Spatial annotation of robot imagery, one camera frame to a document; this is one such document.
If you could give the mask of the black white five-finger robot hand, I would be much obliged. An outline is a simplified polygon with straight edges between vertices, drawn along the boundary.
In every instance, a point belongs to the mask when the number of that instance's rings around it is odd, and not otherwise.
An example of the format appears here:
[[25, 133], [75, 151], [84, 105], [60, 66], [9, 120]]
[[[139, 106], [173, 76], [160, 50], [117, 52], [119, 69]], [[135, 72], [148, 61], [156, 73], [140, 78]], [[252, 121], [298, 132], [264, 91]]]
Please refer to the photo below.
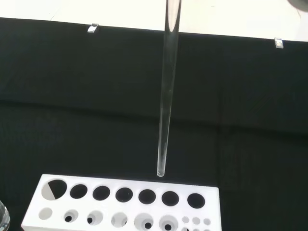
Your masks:
[[308, 12], [308, 0], [288, 0], [288, 2], [296, 9]]

